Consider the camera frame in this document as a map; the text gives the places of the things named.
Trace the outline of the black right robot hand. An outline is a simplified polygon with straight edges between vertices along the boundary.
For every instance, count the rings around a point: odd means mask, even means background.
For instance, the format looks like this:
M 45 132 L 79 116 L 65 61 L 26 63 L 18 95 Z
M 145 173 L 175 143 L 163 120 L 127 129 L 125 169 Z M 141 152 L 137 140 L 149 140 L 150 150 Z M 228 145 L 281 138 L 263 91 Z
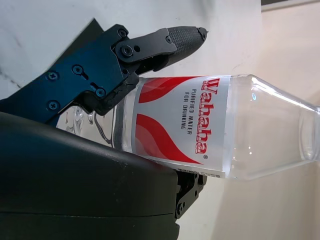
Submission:
M 187 58 L 207 38 L 176 26 L 129 38 L 92 20 L 55 63 L 0 101 L 3 240 L 175 240 L 207 177 L 57 128 L 70 107 L 107 114 L 139 81 Z

